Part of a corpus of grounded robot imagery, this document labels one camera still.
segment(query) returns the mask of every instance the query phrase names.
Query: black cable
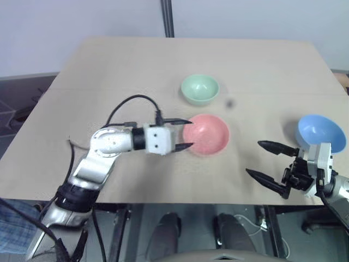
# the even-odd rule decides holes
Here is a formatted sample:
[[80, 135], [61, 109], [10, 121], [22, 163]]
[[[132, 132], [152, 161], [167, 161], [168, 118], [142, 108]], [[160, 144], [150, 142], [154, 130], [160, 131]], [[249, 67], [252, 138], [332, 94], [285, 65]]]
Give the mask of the black cable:
[[37, 228], [41, 229], [47, 236], [49, 236], [55, 243], [55, 248], [56, 248], [56, 256], [59, 258], [59, 261], [69, 261], [69, 254], [67, 249], [65, 249], [65, 246], [62, 242], [61, 239], [57, 239], [54, 233], [49, 229], [47, 226], [45, 226], [42, 222], [36, 220], [35, 218], [32, 218], [28, 216], [27, 214], [24, 214], [22, 211], [16, 209], [13, 207], [11, 204], [7, 203], [5, 200], [0, 198], [0, 205], [3, 205], [7, 207], [8, 209], [14, 211], [18, 215], [20, 215], [23, 219], [26, 221], [32, 223], [35, 225]]
[[130, 101], [130, 100], [132, 100], [132, 99], [134, 99], [134, 98], [144, 98], [144, 99], [146, 99], [146, 100], [152, 102], [153, 105], [155, 106], [155, 108], [157, 109], [157, 111], [160, 112], [159, 106], [157, 105], [157, 103], [156, 103], [152, 98], [150, 98], [150, 97], [148, 97], [148, 96], [145, 96], [145, 95], [143, 95], [143, 94], [135, 94], [134, 96], [130, 96], [130, 97], [126, 98], [125, 100], [123, 100], [120, 104], [118, 104], [118, 106], [117, 106], [116, 108], [114, 108], [114, 110], [110, 113], [110, 115], [109, 115], [109, 117], [108, 117], [108, 119], [107, 119], [107, 122], [106, 122], [105, 124], [106, 124], [106, 125], [110, 124], [111, 118], [113, 117], [113, 115], [115, 114], [115, 112], [116, 112], [117, 110], [119, 110], [120, 107], [121, 107], [123, 104], [125, 104], [126, 102], [128, 102], [128, 101]]
[[74, 145], [71, 143], [70, 139], [68, 139], [68, 141], [69, 141], [69, 145], [70, 145], [71, 155], [70, 155], [69, 168], [68, 168], [67, 174], [65, 175], [64, 183], [67, 182], [68, 177], [70, 176], [71, 171], [73, 170], [74, 159], [75, 159]]
[[111, 123], [111, 124], [105, 124], [101, 128], [105, 128], [105, 127], [122, 127], [124, 125], [125, 125], [124, 123]]
[[100, 230], [99, 230], [99, 226], [98, 226], [98, 222], [97, 222], [97, 216], [96, 216], [96, 212], [95, 212], [94, 208], [92, 208], [92, 220], [93, 220], [94, 228], [96, 229], [97, 238], [98, 238], [98, 242], [99, 242], [99, 246], [100, 246], [100, 251], [102, 252], [102, 259], [103, 259], [103, 262], [106, 262], [107, 261], [107, 257], [105, 255], [103, 239], [102, 239], [102, 235], [101, 235]]
[[[69, 142], [69, 145], [70, 145], [71, 156], [70, 156], [69, 168], [68, 168], [67, 174], [65, 175], [65, 178], [64, 178], [64, 183], [67, 182], [67, 180], [68, 180], [68, 178], [69, 178], [69, 176], [71, 174], [71, 171], [72, 171], [73, 165], [74, 165], [74, 159], [75, 159], [74, 144], [69, 139], [68, 139], [68, 142]], [[41, 220], [43, 218], [45, 212], [52, 205], [52, 203], [55, 201], [56, 198], [57, 198], [57, 193], [44, 206], [43, 210], [40, 212], [39, 220]]]
[[341, 222], [345, 230], [349, 233], [349, 227], [347, 223], [343, 220], [343, 218], [338, 214], [337, 210], [334, 209], [334, 207], [327, 201], [325, 194], [323, 192], [323, 185], [324, 185], [324, 170], [318, 169], [317, 170], [317, 177], [316, 177], [316, 192], [318, 196], [320, 197], [323, 204], [330, 209], [330, 211], [334, 214], [334, 216]]
[[23, 219], [25, 219], [26, 221], [32, 223], [33, 225], [35, 225], [37, 228], [41, 229], [43, 232], [45, 232], [50, 238], [52, 238], [52, 240], [56, 243], [58, 241], [58, 239], [56, 238], [56, 236], [53, 234], [53, 232], [51, 231], [51, 229], [49, 229], [47, 226], [45, 226], [42, 222], [37, 221], [35, 218], [32, 218], [30, 216], [28, 216], [27, 214], [24, 214], [22, 211], [19, 211], [18, 209], [16, 209], [15, 207], [11, 206], [9, 203], [7, 203], [5, 200], [3, 200], [2, 198], [0, 198], [0, 205], [3, 205], [5, 207], [7, 207], [8, 209], [11, 209], [12, 211], [14, 211], [15, 213], [17, 213], [18, 215], [20, 215]]

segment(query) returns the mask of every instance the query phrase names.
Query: person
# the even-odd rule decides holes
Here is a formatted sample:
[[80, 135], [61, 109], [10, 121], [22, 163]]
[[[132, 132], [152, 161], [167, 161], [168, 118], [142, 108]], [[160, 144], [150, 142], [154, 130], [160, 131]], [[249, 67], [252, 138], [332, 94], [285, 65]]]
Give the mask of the person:
[[[20, 200], [6, 200], [23, 213], [38, 219], [40, 205], [31, 206]], [[7, 207], [0, 205], [0, 253], [25, 254], [37, 228]]]

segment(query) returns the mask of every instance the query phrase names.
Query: floor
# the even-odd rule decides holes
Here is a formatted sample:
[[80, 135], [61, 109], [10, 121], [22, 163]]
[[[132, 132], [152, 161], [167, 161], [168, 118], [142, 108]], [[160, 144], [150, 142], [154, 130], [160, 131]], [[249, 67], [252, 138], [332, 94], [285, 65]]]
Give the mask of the floor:
[[[186, 204], [136, 204], [132, 206], [130, 219], [126, 222], [119, 261], [144, 262], [148, 241], [161, 217], [176, 212], [182, 219], [182, 234], [178, 252], [199, 249], [215, 249], [212, 218], [220, 213], [240, 214], [256, 223], [253, 206], [248, 205], [186, 205]], [[116, 215], [98, 211], [97, 218], [108, 256]], [[308, 235], [301, 230], [305, 212], [278, 215], [281, 234], [290, 247], [289, 261], [333, 262], [348, 260], [348, 236], [342, 230], [316, 230]], [[256, 228], [242, 218], [241, 223], [249, 234]], [[82, 262], [101, 261], [101, 252], [93, 223], [87, 224], [89, 232]], [[265, 254], [262, 233], [251, 236], [257, 253]], [[0, 254], [0, 262], [22, 262], [24, 255]]]
[[0, 159], [16, 135], [16, 131], [8, 126], [14, 113], [15, 110], [0, 100]]
[[[121, 261], [145, 261], [148, 241], [161, 217], [175, 212], [182, 220], [182, 234], [178, 242], [178, 252], [200, 249], [215, 249], [212, 220], [220, 213], [242, 214], [256, 223], [254, 206], [247, 205], [186, 205], [186, 204], [146, 204], [137, 205], [128, 221], [121, 250]], [[249, 234], [256, 228], [242, 222]], [[258, 253], [265, 254], [261, 234], [251, 237]]]

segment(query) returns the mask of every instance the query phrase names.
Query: table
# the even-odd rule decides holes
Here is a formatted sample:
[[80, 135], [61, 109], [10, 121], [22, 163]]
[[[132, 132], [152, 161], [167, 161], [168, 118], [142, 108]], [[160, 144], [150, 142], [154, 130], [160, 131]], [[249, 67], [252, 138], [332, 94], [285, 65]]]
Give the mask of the table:
[[[209, 74], [221, 84], [205, 107], [189, 105], [179, 92], [190, 74]], [[88, 146], [91, 135], [124, 98], [152, 97], [164, 117], [209, 113], [230, 127], [231, 140], [217, 156], [185, 151], [168, 156], [142, 151], [122, 154], [98, 201], [106, 203], [227, 203], [313, 205], [292, 190], [288, 200], [254, 181], [256, 169], [281, 181], [293, 159], [274, 156], [258, 140], [296, 146], [300, 117], [321, 114], [348, 134], [348, 97], [315, 48], [284, 40], [95, 37], [82, 43], [24, 123], [0, 161], [0, 194], [5, 198], [53, 196], [70, 160], [69, 137]], [[123, 106], [115, 121], [153, 121], [142, 99]], [[348, 149], [334, 157], [347, 176]]]

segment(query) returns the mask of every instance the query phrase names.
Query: wall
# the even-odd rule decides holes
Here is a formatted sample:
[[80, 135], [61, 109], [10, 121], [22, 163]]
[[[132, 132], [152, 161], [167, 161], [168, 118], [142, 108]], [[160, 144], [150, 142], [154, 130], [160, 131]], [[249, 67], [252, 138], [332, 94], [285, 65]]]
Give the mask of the wall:
[[307, 40], [349, 70], [348, 0], [174, 0], [172, 11], [175, 37]]
[[163, 37], [159, 0], [2, 0], [0, 77], [58, 72], [89, 35]]

